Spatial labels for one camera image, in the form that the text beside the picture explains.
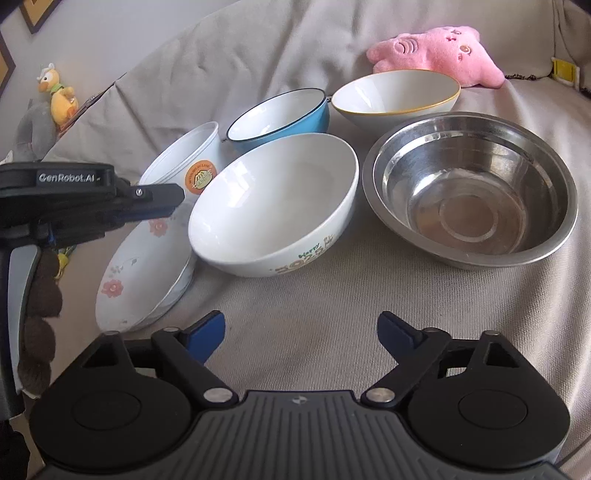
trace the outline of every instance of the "orange logo sticker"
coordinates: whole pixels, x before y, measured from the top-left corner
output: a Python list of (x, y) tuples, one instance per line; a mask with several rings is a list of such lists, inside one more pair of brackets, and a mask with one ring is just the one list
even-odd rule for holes
[(201, 195), (205, 187), (217, 175), (216, 167), (209, 160), (199, 160), (191, 165), (185, 175), (185, 186), (195, 195)]

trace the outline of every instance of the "metal bowl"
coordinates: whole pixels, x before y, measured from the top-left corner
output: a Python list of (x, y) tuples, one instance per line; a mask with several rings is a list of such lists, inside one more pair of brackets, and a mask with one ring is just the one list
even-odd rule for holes
[(363, 189), (398, 235), (460, 267), (512, 267), (558, 250), (577, 218), (561, 158), (533, 133), (479, 113), (401, 124), (370, 150)]

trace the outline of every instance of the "yellow plush duck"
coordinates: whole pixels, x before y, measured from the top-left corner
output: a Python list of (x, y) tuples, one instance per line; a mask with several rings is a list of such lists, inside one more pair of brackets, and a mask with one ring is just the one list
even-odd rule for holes
[(60, 83), (60, 75), (56, 66), (50, 63), (46, 69), (42, 69), (41, 76), (37, 77), (40, 92), (51, 93), (51, 116), (58, 126), (64, 125), (74, 116), (78, 110), (78, 100), (74, 96), (72, 87), (64, 87)]

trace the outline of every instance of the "pink plush toy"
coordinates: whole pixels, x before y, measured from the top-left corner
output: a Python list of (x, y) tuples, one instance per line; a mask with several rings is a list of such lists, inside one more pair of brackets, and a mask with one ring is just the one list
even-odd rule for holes
[(500, 88), (505, 81), (480, 44), (480, 34), (472, 27), (439, 27), (425, 33), (402, 33), (376, 43), (367, 56), (374, 73), (389, 70), (434, 70), (454, 77), (463, 87), (480, 83)]

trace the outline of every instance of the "wall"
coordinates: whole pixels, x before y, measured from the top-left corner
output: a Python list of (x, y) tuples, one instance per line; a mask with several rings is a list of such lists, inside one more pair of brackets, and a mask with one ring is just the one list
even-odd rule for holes
[(80, 104), (199, 19), (236, 0), (61, 0), (31, 35), (19, 9), (0, 25), (16, 64), (0, 98), (0, 160), (37, 93), (37, 76), (56, 64)]

